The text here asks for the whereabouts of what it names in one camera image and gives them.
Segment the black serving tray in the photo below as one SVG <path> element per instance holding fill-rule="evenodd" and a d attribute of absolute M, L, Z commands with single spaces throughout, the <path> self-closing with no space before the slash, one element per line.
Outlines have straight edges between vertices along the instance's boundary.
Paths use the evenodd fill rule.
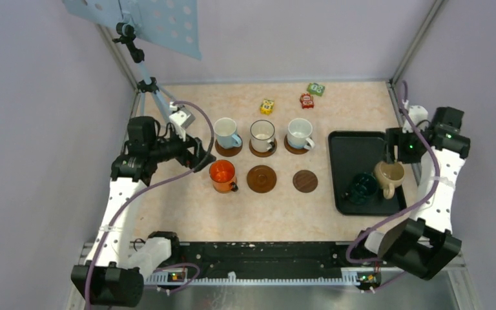
<path fill-rule="evenodd" d="M 385 199 L 382 190 L 365 204 L 355 204 L 345 197 L 355 176 L 373 173 L 374 166 L 384 158 L 386 134 L 380 131 L 345 131 L 329 133 L 328 149 L 335 207 L 346 216 L 390 216 L 407 208 L 404 190 L 395 190 L 392 199 Z"/>

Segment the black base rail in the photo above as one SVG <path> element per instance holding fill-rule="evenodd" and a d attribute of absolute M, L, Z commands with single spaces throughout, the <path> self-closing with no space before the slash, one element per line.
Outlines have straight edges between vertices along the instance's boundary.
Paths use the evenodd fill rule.
<path fill-rule="evenodd" d="M 353 286 L 376 293 L 389 283 L 379 263 L 355 265 L 346 251 L 344 242 L 181 242 L 145 285 Z"/>

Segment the white mug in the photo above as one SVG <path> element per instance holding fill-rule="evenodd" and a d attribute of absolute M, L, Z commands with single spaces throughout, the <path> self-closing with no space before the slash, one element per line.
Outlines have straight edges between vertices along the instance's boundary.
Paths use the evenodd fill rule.
<path fill-rule="evenodd" d="M 313 126 L 303 118 L 291 120 L 287 127 L 287 142 L 294 149 L 313 150 L 315 142 L 311 138 Z"/>

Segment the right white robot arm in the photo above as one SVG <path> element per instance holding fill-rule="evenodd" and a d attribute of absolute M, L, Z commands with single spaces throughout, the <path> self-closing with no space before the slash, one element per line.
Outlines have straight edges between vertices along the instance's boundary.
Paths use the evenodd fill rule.
<path fill-rule="evenodd" d="M 470 139 L 460 133 L 463 115 L 439 107 L 425 130 L 389 130 L 393 140 L 388 145 L 398 146 L 397 159 L 421 165 L 417 201 L 408 218 L 386 233 L 370 232 L 354 246 L 357 264 L 370 266 L 379 259 L 430 280 L 459 254 L 462 242 L 453 236 L 451 205 L 470 151 Z"/>

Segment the light blue perforated board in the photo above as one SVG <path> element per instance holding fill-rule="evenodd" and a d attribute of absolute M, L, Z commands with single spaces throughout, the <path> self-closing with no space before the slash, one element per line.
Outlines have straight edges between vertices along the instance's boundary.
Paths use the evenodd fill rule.
<path fill-rule="evenodd" d="M 125 23 L 137 38 L 200 60 L 198 2 L 188 0 L 66 0 L 69 14 L 115 28 Z"/>

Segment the yellow toy block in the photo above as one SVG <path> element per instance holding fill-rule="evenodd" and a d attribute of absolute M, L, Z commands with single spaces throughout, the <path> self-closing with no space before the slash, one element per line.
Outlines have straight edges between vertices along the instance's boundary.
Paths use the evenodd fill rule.
<path fill-rule="evenodd" d="M 260 104 L 260 113 L 264 115 L 270 115 L 274 110 L 274 100 L 263 99 Z"/>

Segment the orange mug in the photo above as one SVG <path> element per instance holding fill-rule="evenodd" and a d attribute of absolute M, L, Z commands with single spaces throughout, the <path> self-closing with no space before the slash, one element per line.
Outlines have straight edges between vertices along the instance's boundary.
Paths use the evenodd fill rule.
<path fill-rule="evenodd" d="M 212 186 L 219 193 L 237 192 L 236 169 L 227 160 L 217 160 L 209 168 Z"/>

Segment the dark green mug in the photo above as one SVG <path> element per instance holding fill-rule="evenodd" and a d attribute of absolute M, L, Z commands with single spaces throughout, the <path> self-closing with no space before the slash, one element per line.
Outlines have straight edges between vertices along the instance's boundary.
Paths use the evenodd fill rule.
<path fill-rule="evenodd" d="M 344 193 L 344 198 L 355 205 L 365 205 L 378 191 L 378 182 L 370 173 L 356 174 Z"/>

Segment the light blue mug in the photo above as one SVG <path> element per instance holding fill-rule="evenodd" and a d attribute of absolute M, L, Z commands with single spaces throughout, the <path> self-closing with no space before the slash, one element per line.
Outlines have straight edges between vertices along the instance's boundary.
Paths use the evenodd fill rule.
<path fill-rule="evenodd" d="M 237 133 L 237 124 L 231 118 L 220 118 L 214 123 L 214 133 L 220 147 L 232 149 L 242 146 L 242 139 Z"/>

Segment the green toy block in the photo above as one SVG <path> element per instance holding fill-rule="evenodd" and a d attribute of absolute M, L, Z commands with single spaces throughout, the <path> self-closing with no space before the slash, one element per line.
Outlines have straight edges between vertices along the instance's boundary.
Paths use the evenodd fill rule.
<path fill-rule="evenodd" d="M 314 96 L 322 97 L 324 95 L 326 87 L 319 83 L 310 83 L 307 86 L 307 91 L 309 94 Z"/>

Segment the light blue tripod stand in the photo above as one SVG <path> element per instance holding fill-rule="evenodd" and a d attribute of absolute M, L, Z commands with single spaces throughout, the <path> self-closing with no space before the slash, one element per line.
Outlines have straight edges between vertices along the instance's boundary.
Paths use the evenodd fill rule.
<path fill-rule="evenodd" d="M 116 32 L 119 35 L 118 38 L 114 38 L 112 41 L 114 43 L 121 43 L 125 45 L 129 54 L 138 66 L 139 71 L 141 73 L 142 80 L 137 82 L 137 89 L 141 93 L 149 93 L 154 102 L 157 105 L 158 110 L 161 112 L 163 119 L 169 122 L 169 116 L 171 114 L 169 109 L 170 102 L 166 102 L 162 93 L 160 92 L 160 88 L 158 86 L 158 82 L 155 77 L 152 77 L 149 74 L 147 66 L 145 65 L 145 53 L 142 49 L 138 48 L 134 44 L 134 40 L 137 38 L 136 29 L 129 23 L 119 22 L 115 26 Z"/>

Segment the red toy block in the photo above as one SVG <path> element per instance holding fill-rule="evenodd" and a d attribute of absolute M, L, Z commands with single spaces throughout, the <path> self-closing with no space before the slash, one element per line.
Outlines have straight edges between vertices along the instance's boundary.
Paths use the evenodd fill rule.
<path fill-rule="evenodd" d="M 313 109 L 315 106 L 313 95 L 302 94 L 300 96 L 300 104 L 302 109 Z"/>

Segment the brown ridged wooden coaster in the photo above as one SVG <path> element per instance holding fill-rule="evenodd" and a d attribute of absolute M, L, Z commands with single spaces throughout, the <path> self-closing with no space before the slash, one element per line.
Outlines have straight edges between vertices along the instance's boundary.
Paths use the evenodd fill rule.
<path fill-rule="evenodd" d="M 266 158 L 266 157 L 269 157 L 269 156 L 272 156 L 275 152 L 276 152 L 276 142 L 277 140 L 274 139 L 272 142 L 271 142 L 271 148 L 265 152 L 259 152 L 257 151 L 256 149 L 253 148 L 252 146 L 252 142 L 250 141 L 249 142 L 249 149 L 251 151 L 251 153 L 259 158 Z"/>
<path fill-rule="evenodd" d="M 304 147 L 302 147 L 301 149 L 296 149 L 296 148 L 292 147 L 288 142 L 287 136 L 284 137 L 284 147 L 291 154 L 302 155 L 302 154 L 306 154 L 307 152 L 309 152 L 309 150 L 305 149 Z"/>
<path fill-rule="evenodd" d="M 239 154 L 241 152 L 241 150 L 243 149 L 243 145 L 241 145 L 239 147 L 232 147 L 232 148 L 229 148 L 229 149 L 225 149 L 216 140 L 214 142 L 214 148 L 216 149 L 216 152 L 219 155 L 221 155 L 223 157 L 228 157 L 229 158 L 229 157 L 233 157 L 233 156 L 236 156 L 237 154 Z"/>

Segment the dark walnut coaster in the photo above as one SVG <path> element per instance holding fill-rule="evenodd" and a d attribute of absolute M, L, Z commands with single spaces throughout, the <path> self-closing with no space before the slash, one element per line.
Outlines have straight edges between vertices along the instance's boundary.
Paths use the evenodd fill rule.
<path fill-rule="evenodd" d="M 302 193 L 310 193 L 318 187 L 318 178 L 310 170 L 300 170 L 293 176 L 293 186 Z"/>

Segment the clear glass mug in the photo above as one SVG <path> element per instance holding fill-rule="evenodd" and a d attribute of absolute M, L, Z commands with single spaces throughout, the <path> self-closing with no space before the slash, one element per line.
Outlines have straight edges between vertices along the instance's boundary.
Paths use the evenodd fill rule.
<path fill-rule="evenodd" d="M 255 121 L 250 127 L 251 147 L 260 153 L 270 152 L 275 148 L 275 127 L 265 119 Z"/>

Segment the dark brown ridged coaster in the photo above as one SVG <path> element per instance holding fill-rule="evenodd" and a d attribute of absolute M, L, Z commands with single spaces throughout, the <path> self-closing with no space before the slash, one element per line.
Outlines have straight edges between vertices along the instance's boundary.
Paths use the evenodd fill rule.
<path fill-rule="evenodd" d="M 266 165 L 257 165 L 247 173 L 247 184 L 249 188 L 257 193 L 263 194 L 272 191 L 277 182 L 275 171 Z"/>

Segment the beige mug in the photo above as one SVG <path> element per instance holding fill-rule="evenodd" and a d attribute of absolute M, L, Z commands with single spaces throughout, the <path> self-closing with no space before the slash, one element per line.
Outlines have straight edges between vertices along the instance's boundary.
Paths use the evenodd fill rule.
<path fill-rule="evenodd" d="M 399 163 L 378 162 L 373 170 L 374 177 L 382 191 L 383 197 L 390 200 L 394 197 L 395 191 L 400 187 L 405 178 L 404 166 Z"/>

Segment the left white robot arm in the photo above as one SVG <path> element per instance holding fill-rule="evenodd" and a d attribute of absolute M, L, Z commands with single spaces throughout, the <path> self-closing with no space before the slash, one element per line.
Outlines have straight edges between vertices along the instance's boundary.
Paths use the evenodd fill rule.
<path fill-rule="evenodd" d="M 151 183 L 158 164 L 176 160 L 187 167 L 187 176 L 215 161 L 199 138 L 188 135 L 183 121 L 172 116 L 164 136 L 150 116 L 130 119 L 127 140 L 113 161 L 110 191 L 104 217 L 86 260 L 73 266 L 71 281 L 85 299 L 85 309 L 94 305 L 135 307 L 141 300 L 144 281 L 161 264 L 177 265 L 181 259 L 175 232 L 148 235 L 143 247 L 130 253 L 130 242 L 140 209 L 139 197 L 157 186 Z"/>

